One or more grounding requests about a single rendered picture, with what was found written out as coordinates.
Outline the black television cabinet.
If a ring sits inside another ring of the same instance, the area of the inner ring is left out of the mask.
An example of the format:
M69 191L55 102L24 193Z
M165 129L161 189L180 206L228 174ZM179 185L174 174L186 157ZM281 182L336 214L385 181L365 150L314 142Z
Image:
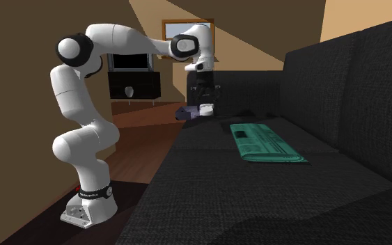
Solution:
M111 99L154 100L161 97L160 73L152 54L107 54Z

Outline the dark robot stand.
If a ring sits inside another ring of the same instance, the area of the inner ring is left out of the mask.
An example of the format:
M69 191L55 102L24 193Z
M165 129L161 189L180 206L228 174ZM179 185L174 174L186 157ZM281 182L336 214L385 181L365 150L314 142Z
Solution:
M115 245L148 185L114 180L111 183L118 211L108 221L83 229L60 220L63 208L75 195L72 190L0 245Z

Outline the wooden framed window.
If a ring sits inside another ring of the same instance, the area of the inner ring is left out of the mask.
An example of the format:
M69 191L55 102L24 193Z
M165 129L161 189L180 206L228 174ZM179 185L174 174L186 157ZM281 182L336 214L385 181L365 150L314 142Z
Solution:
M214 61L214 25L209 22L164 22L165 41L171 44L171 57Z

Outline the grey purple box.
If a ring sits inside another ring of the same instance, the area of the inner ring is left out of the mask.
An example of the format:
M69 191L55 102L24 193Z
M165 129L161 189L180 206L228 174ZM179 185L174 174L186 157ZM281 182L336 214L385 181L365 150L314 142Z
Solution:
M175 112L176 120L192 120L200 116L197 106L181 106Z

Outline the black fabric sofa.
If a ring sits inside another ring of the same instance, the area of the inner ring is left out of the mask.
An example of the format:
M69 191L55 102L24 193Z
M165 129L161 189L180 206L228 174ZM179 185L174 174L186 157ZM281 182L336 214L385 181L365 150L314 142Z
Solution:
M116 245L392 245L392 21L214 79L215 116L184 124ZM308 163L243 160L241 123Z

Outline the white round cup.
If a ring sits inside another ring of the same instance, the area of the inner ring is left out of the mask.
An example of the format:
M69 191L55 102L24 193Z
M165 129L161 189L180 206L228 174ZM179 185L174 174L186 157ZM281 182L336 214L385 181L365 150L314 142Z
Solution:
M213 103L201 104L199 106L200 116L213 116L214 115L214 105Z

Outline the green folded newspaper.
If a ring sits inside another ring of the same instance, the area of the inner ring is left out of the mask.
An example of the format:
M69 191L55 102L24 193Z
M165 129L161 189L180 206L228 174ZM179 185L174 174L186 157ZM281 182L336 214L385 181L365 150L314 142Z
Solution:
M230 125L240 157L245 161L267 163L308 163L294 148L264 124Z

